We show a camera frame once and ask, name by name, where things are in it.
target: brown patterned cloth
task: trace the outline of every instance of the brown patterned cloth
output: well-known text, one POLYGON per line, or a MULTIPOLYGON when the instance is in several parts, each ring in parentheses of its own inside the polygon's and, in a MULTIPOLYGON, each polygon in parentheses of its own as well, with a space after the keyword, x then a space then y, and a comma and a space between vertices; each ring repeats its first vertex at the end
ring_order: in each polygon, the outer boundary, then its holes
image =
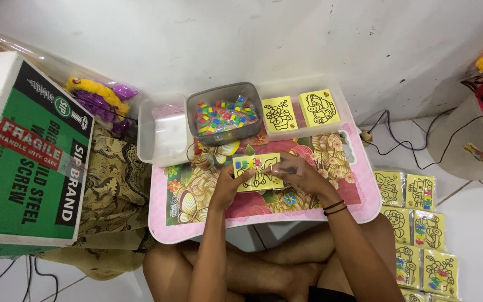
POLYGON ((148 231, 151 165, 137 147, 94 125, 78 239, 37 257, 109 280, 139 268, 154 243, 148 231))

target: clear plastic container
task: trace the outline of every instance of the clear plastic container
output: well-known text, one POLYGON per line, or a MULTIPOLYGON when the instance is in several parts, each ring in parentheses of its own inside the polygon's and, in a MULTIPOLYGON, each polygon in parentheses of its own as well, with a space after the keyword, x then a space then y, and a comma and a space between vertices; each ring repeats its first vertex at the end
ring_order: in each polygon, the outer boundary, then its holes
POLYGON ((262 104, 260 103, 260 97, 258 95, 257 89, 254 85, 249 82, 241 82, 231 85, 225 85, 221 87, 216 87, 201 91, 200 93, 195 93, 187 99, 187 121, 190 127, 191 134, 198 138, 199 141, 209 145, 218 146, 231 143, 234 141, 243 140, 251 136, 257 135, 260 132, 262 126, 262 104), (213 104, 217 100, 225 100, 227 102, 235 102, 239 96, 247 97, 247 102, 252 103, 256 109, 256 116, 258 121, 243 126, 237 129, 232 129, 230 131, 219 132, 214 134, 208 134, 200 136, 197 133, 197 128, 195 127, 195 120, 193 113, 198 109, 197 104, 200 102, 205 102, 209 106, 214 106, 213 104))
POLYGON ((351 119, 348 103, 345 100, 344 94, 342 93, 339 84, 329 74, 319 74, 295 79, 264 82, 260 85, 257 85, 257 89, 262 100, 283 96, 290 96, 292 99, 292 107, 296 116, 298 129, 288 131, 272 131, 268 128, 267 124, 264 123, 269 140, 271 141, 304 138, 307 136, 339 131, 339 129, 351 119), (327 125, 307 127, 305 117, 301 111, 298 96, 301 93, 309 93, 311 91, 323 89, 329 89, 331 92, 331 97, 333 98, 340 121, 327 125))
POLYGON ((138 157, 158 167, 188 162, 193 143, 181 93, 166 93, 139 106, 138 157))

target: glass cup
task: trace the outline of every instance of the glass cup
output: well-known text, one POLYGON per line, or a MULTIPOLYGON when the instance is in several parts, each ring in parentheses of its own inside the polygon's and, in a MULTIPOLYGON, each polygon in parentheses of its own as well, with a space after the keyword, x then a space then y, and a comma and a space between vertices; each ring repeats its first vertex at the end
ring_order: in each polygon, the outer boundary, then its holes
POLYGON ((208 170, 214 165, 214 157, 210 153, 210 147, 203 142, 192 143, 187 148, 187 159, 202 170, 208 170))

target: leg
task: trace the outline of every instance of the leg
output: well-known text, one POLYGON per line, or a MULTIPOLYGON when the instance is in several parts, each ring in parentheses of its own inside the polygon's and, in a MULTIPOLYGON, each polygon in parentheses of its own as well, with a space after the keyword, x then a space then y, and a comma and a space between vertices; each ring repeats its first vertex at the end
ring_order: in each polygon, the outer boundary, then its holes
MULTIPOLYGON (((155 244, 143 261, 143 273, 155 302, 185 302, 193 267, 175 245, 155 244)), ((243 302, 227 292, 227 302, 243 302)))
POLYGON ((334 248, 329 225, 322 223, 274 248, 254 254, 260 259, 277 264, 327 263, 334 248))
MULTIPOLYGON (((182 242, 178 249, 191 265, 197 261, 198 243, 182 242)), ((323 265, 279 265, 253 257, 253 254, 227 249, 226 283, 237 293, 276 293, 287 301, 305 302, 310 285, 316 285, 323 265)))
MULTIPOLYGON (((389 270, 395 274, 394 229, 387 217, 379 214, 374 220, 364 223, 360 227, 389 270)), ((318 280, 318 287, 353 294, 338 257, 331 257, 318 280)))

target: white wall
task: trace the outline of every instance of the white wall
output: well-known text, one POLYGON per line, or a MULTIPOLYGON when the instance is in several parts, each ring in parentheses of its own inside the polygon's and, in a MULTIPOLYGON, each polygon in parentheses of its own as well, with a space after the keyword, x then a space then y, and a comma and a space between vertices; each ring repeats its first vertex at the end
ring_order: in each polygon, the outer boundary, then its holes
POLYGON ((0 0, 0 32, 147 93, 329 71, 363 122, 463 100, 483 1, 0 0))

